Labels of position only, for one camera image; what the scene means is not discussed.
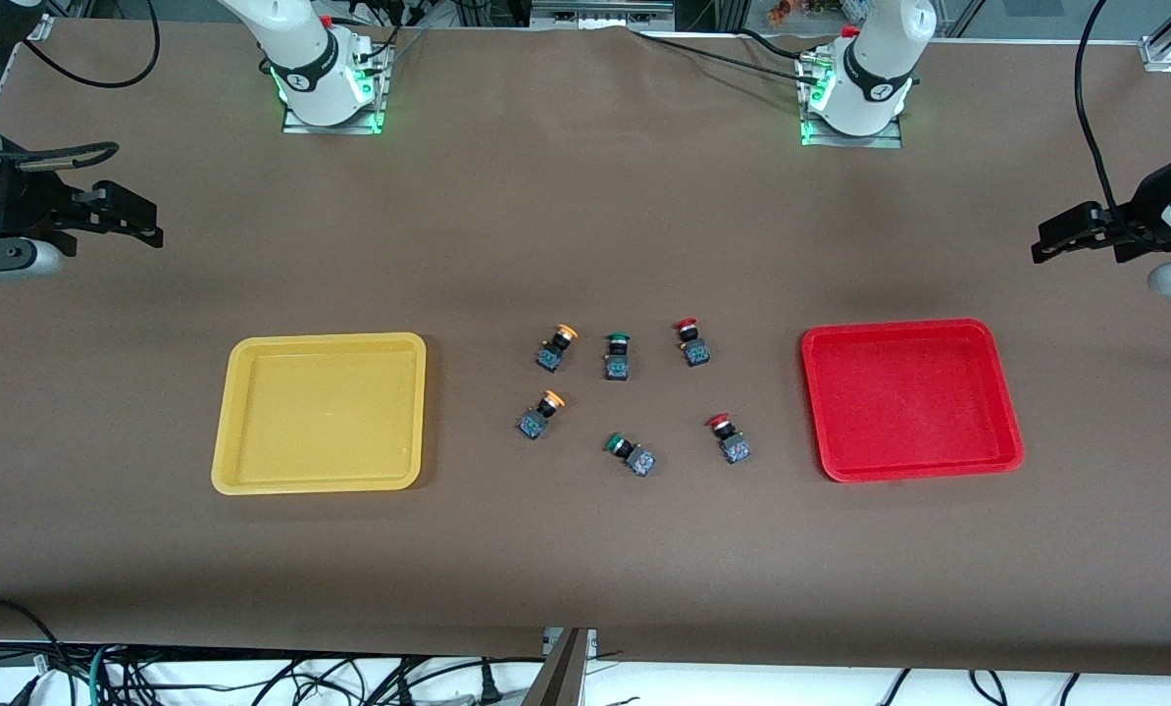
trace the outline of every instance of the yellow tray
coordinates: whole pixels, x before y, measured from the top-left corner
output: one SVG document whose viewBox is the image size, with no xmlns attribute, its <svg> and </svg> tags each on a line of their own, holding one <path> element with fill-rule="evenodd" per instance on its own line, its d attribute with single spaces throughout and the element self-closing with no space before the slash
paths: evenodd
<svg viewBox="0 0 1171 706">
<path fill-rule="evenodd" d="M 241 341 L 210 481 L 224 495 L 402 491 L 419 477 L 424 399 L 415 334 Z"/>
</svg>

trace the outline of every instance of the cable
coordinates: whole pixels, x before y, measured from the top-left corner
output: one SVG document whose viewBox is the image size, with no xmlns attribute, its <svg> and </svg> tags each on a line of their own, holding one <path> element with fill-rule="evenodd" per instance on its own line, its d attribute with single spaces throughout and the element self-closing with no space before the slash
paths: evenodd
<svg viewBox="0 0 1171 706">
<path fill-rule="evenodd" d="M 71 169 L 81 169 L 81 166 L 93 166 L 100 165 L 102 162 L 109 160 L 111 157 L 118 152 L 118 142 L 90 142 L 89 144 L 77 144 L 74 148 L 55 148 L 55 149 L 25 149 L 25 151 L 16 152 L 14 149 L 0 149 L 0 160 L 18 162 L 18 164 L 30 164 L 30 162 L 41 160 L 61 160 L 66 157 L 82 157 L 84 155 L 93 155 L 93 152 L 100 152 L 95 157 L 89 157 L 87 160 L 71 160 Z"/>
<path fill-rule="evenodd" d="M 667 41 L 666 39 L 643 33 L 636 33 L 636 35 L 643 37 L 643 40 L 655 41 L 655 43 L 657 44 L 671 46 L 671 48 L 673 49 L 680 49 L 683 52 L 689 52 L 691 54 L 698 54 L 700 57 L 715 59 L 717 62 L 733 63 L 734 67 L 742 67 L 744 69 L 752 69 L 754 71 L 760 71 L 762 73 L 762 75 L 774 75 L 774 76 L 786 77 L 786 80 L 790 80 L 795 83 L 808 83 L 808 84 L 817 83 L 817 80 L 814 80 L 813 76 L 788 75 L 788 73 L 786 71 L 779 71 L 776 69 L 771 69 L 768 67 L 760 67 L 756 66 L 755 63 L 740 62 L 738 59 L 724 57 L 720 54 L 712 54 L 711 52 L 698 49 L 696 46 L 677 44 L 676 41 Z"/>
<path fill-rule="evenodd" d="M 1101 155 L 1101 146 L 1096 143 L 1096 135 L 1091 133 L 1087 107 L 1083 105 L 1083 54 L 1087 54 L 1087 44 L 1091 40 L 1091 28 L 1096 26 L 1096 19 L 1100 19 L 1101 9 L 1104 9 L 1107 2 L 1108 0 L 1096 1 L 1090 16 L 1087 18 L 1087 27 L 1083 27 L 1083 37 L 1077 43 L 1077 53 L 1074 55 L 1074 109 L 1077 111 L 1077 124 L 1083 126 L 1083 137 L 1087 138 L 1087 148 L 1091 151 L 1091 160 L 1096 163 L 1096 177 L 1101 179 L 1109 213 L 1114 217 L 1114 222 L 1124 226 L 1118 201 L 1114 198 L 1114 186 L 1109 183 L 1109 173 L 1104 169 L 1104 156 Z"/>
<path fill-rule="evenodd" d="M 800 54 L 797 52 L 787 52 L 786 49 L 782 49 L 781 46 L 771 43 L 771 41 L 765 39 L 765 36 L 761 35 L 760 33 L 752 32 L 751 28 L 739 27 L 737 28 L 737 30 L 733 30 L 733 34 L 751 36 L 752 40 L 759 41 L 760 46 L 763 46 L 765 49 L 768 49 L 769 52 L 773 52 L 774 54 L 779 55 L 779 57 L 800 60 Z"/>
<path fill-rule="evenodd" d="M 69 77 L 75 83 L 82 83 L 94 88 L 126 88 L 135 83 L 141 83 L 143 77 L 150 75 L 155 64 L 159 62 L 159 49 L 163 48 L 163 37 L 159 36 L 159 15 L 153 12 L 153 0 L 145 0 L 145 6 L 150 9 L 150 27 L 153 27 L 153 53 L 150 54 L 150 63 L 146 63 L 145 68 L 142 69 L 142 73 L 138 73 L 138 75 L 135 75 L 126 81 L 103 82 L 74 75 L 74 73 L 70 73 L 64 67 L 61 67 L 60 63 L 55 62 L 55 60 L 47 57 L 46 54 L 36 44 L 30 43 L 30 41 L 25 41 L 23 46 L 26 46 L 33 54 L 37 55 L 37 59 L 42 60 L 46 66 L 56 70 L 60 75 Z"/>
<path fill-rule="evenodd" d="M 970 684 L 974 685 L 974 691 L 979 692 L 979 697 L 994 702 L 994 706 L 1008 706 L 1008 694 L 1004 691 L 1004 683 L 999 680 L 999 674 L 994 673 L 994 670 L 987 670 L 986 673 L 991 674 L 994 688 L 999 690 L 999 698 L 991 697 L 986 690 L 981 688 L 979 680 L 977 680 L 977 670 L 970 670 Z"/>
<path fill-rule="evenodd" d="M 707 0 L 707 4 L 704 5 L 704 8 L 699 9 L 698 16 L 694 18 L 693 20 L 691 20 L 690 23 L 689 23 L 689 26 L 685 26 L 685 30 L 684 32 L 694 32 L 694 26 L 698 25 L 699 20 L 701 20 L 703 18 L 707 16 L 708 9 L 714 8 L 714 6 L 715 6 L 715 0 Z"/>
<path fill-rule="evenodd" d="M 522 0 L 506 0 L 508 1 L 508 12 L 511 13 L 511 21 L 515 22 L 515 27 L 528 27 L 528 9 L 523 8 Z"/>
<path fill-rule="evenodd" d="M 93 665 L 89 665 L 88 667 L 89 706 L 101 706 L 101 702 L 97 700 L 97 672 L 102 667 L 102 654 L 104 653 L 105 653 L 105 645 L 103 644 L 103 646 L 101 649 L 97 649 L 97 652 L 94 654 Z"/>
<path fill-rule="evenodd" d="M 514 663 L 514 662 L 535 663 L 535 665 L 536 665 L 536 663 L 542 663 L 542 660 L 532 660 L 532 658 L 528 658 L 528 657 L 500 657 L 497 660 L 472 660 L 472 662 L 464 662 L 464 663 L 459 663 L 459 665 L 443 666 L 441 670 L 437 670 L 436 672 L 430 672 L 430 673 L 423 676 L 423 678 L 410 680 L 410 683 L 408 683 L 408 691 L 415 688 L 417 685 L 424 684 L 429 679 L 437 679 L 437 678 L 440 678 L 440 676 L 443 676 L 443 674 L 448 674 L 451 672 L 457 672 L 459 670 L 470 670 L 470 669 L 473 669 L 473 667 L 479 667 L 479 666 L 484 665 L 484 663 L 488 663 L 488 665 L 506 665 L 506 663 Z M 383 692 L 381 692 L 381 691 L 374 691 L 371 693 L 371 697 L 369 697 L 369 700 L 367 700 L 367 701 L 363 702 L 363 706 L 372 706 L 372 705 L 376 705 L 376 702 L 379 702 L 383 706 L 391 706 L 392 705 L 393 701 L 388 700 L 388 698 L 385 698 L 385 700 L 381 700 L 381 697 L 383 697 Z"/>
<path fill-rule="evenodd" d="M 57 640 L 56 636 L 53 635 L 53 631 L 49 631 L 49 629 L 48 629 L 48 626 L 46 626 L 44 622 L 40 621 L 40 618 L 37 616 L 35 616 L 35 612 L 28 611 L 28 609 L 26 609 L 25 606 L 20 606 L 20 604 L 18 604 L 18 603 L 15 603 L 13 601 L 7 601 L 5 598 L 0 598 L 0 608 L 8 608 L 8 609 L 11 609 L 11 611 L 15 611 L 15 612 L 20 614 L 21 616 L 23 616 L 25 618 L 27 618 L 28 621 L 33 622 L 33 625 L 35 625 L 35 629 L 37 629 L 40 631 L 40 635 L 43 635 L 44 638 L 47 640 L 49 640 L 49 646 L 52 646 L 53 647 L 53 652 L 55 652 L 55 654 L 57 654 L 57 660 L 60 660 L 62 663 L 62 665 L 67 665 L 67 666 L 74 666 L 75 665 L 75 663 L 71 662 L 70 658 L 67 656 L 67 652 L 64 651 L 64 649 L 62 649 L 62 643 L 60 643 L 60 640 Z"/>
<path fill-rule="evenodd" d="M 33 692 L 37 684 L 40 684 L 40 674 L 29 679 L 28 684 L 25 684 L 23 688 L 20 688 L 20 692 L 15 693 L 15 698 L 11 698 L 9 706 L 29 706 L 33 702 Z"/>
<path fill-rule="evenodd" d="M 341 670 L 343 666 L 349 665 L 349 663 L 354 663 L 354 660 L 340 660 L 334 666 L 330 666 L 329 670 L 326 670 L 324 673 L 317 677 L 313 674 L 294 674 L 293 676 L 294 683 L 297 683 L 299 678 L 307 679 L 306 684 L 299 685 L 299 691 L 297 693 L 295 693 L 294 702 L 306 701 L 311 693 L 317 693 L 321 687 L 330 688 L 334 690 L 335 692 L 347 694 L 347 705 L 354 706 L 354 701 L 363 701 L 362 692 L 358 693 L 356 697 L 356 694 L 354 694 L 351 690 L 337 686 L 336 684 L 330 683 L 329 680 L 329 676 L 331 673 Z"/>
<path fill-rule="evenodd" d="M 398 662 L 398 666 L 395 666 L 393 671 L 389 672 L 384 679 L 381 679 L 381 684 L 376 685 L 375 690 L 371 690 L 371 694 L 363 700 L 361 706 L 374 706 L 375 702 L 381 700 L 381 697 L 384 697 L 384 692 L 388 692 L 389 688 L 393 687 L 393 684 L 397 684 L 400 676 L 405 678 L 406 674 L 410 674 L 419 665 L 424 665 L 425 662 L 429 662 L 427 657 L 403 657 L 402 662 Z"/>
<path fill-rule="evenodd" d="M 1080 676 L 1082 676 L 1082 672 L 1074 672 L 1074 674 L 1069 676 L 1069 679 L 1066 679 L 1066 686 L 1062 686 L 1060 690 L 1060 706 L 1066 706 L 1066 702 L 1069 701 L 1069 692 L 1074 691 L 1074 685 L 1077 684 Z"/>
<path fill-rule="evenodd" d="M 254 701 L 251 701 L 251 706 L 259 706 L 259 702 L 261 702 L 262 699 L 267 697 L 268 692 L 272 691 L 272 687 L 275 686 L 278 680 L 285 679 L 287 676 L 292 674 L 294 670 L 299 669 L 300 663 L 303 662 L 304 660 L 301 660 L 300 658 L 299 660 L 289 660 L 288 665 L 285 665 L 283 669 L 276 672 L 274 678 L 268 679 L 267 684 L 263 684 L 262 688 L 260 688 L 259 692 L 254 694 Z"/>
<path fill-rule="evenodd" d="M 367 54 L 362 54 L 361 57 L 358 57 L 358 60 L 361 62 L 365 62 L 365 60 L 375 57 L 376 55 L 383 53 L 385 49 L 389 49 L 389 47 L 392 46 L 395 41 L 398 40 L 398 30 L 400 30 L 400 28 L 402 26 L 393 27 L 393 32 L 389 33 L 389 37 L 384 41 L 384 43 L 378 46 L 376 49 L 371 49 L 371 52 Z"/>
<path fill-rule="evenodd" d="M 912 670 L 909 669 L 899 670 L 899 674 L 896 677 L 896 680 L 890 683 L 886 697 L 883 698 L 882 701 L 878 701 L 878 706 L 891 706 L 891 704 L 896 701 L 896 697 L 899 694 L 899 687 L 903 686 L 904 680 L 908 679 L 911 673 Z"/>
</svg>

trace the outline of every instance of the plastic tray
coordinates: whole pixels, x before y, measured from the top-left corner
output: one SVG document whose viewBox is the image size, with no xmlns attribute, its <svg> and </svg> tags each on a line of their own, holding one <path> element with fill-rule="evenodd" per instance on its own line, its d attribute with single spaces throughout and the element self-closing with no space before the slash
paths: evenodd
<svg viewBox="0 0 1171 706">
<path fill-rule="evenodd" d="M 1016 417 L 982 322 L 815 328 L 802 354 L 829 478 L 903 480 L 1021 465 Z"/>
<path fill-rule="evenodd" d="M 400 491 L 419 477 L 415 334 L 249 338 L 232 349 L 210 479 L 226 495 Z"/>
</svg>

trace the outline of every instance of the brown table surface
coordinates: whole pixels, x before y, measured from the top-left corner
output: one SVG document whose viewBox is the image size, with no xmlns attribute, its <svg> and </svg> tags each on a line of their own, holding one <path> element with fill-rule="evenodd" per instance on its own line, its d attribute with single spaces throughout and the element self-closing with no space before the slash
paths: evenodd
<svg viewBox="0 0 1171 706">
<path fill-rule="evenodd" d="M 64 21 L 46 49 L 114 80 L 148 34 Z M 1040 220 L 1100 197 L 1073 55 L 931 46 L 903 151 L 802 148 L 782 80 L 625 30 L 432 32 L 371 138 L 282 136 L 241 26 L 164 23 L 124 90 L 20 55 L 4 133 L 118 140 L 64 176 L 157 201 L 166 247 L 82 235 L 60 276 L 0 285 L 0 595 L 111 643 L 536 653 L 586 624 L 632 660 L 1171 672 L 1162 260 L 1029 262 Z M 1171 160 L 1171 81 L 1097 46 L 1087 97 L 1124 200 Z M 714 350 L 696 370 L 687 316 Z M 993 328 L 1028 459 L 829 481 L 802 331 L 926 317 Z M 584 338 L 552 377 L 532 356 L 560 321 Z M 626 384 L 601 375 L 614 329 Z M 381 330 L 430 345 L 415 487 L 214 492 L 237 341 Z M 526 441 L 548 385 L 570 406 Z M 704 427 L 720 411 L 744 465 Z M 602 451 L 616 430 L 651 478 Z"/>
</svg>

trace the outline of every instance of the metal frame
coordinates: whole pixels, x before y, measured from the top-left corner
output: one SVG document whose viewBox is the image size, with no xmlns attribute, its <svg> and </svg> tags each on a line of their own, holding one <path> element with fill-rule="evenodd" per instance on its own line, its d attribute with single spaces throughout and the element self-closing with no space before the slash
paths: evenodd
<svg viewBox="0 0 1171 706">
<path fill-rule="evenodd" d="M 1171 15 L 1153 33 L 1138 41 L 1138 53 L 1143 55 L 1149 71 L 1171 69 Z"/>
<path fill-rule="evenodd" d="M 542 662 L 522 706 L 577 706 L 582 701 L 586 660 L 591 651 L 590 630 L 568 629 L 559 635 L 550 657 Z"/>
<path fill-rule="evenodd" d="M 635 32 L 673 32 L 673 0 L 533 0 L 532 28 L 621 26 Z"/>
</svg>

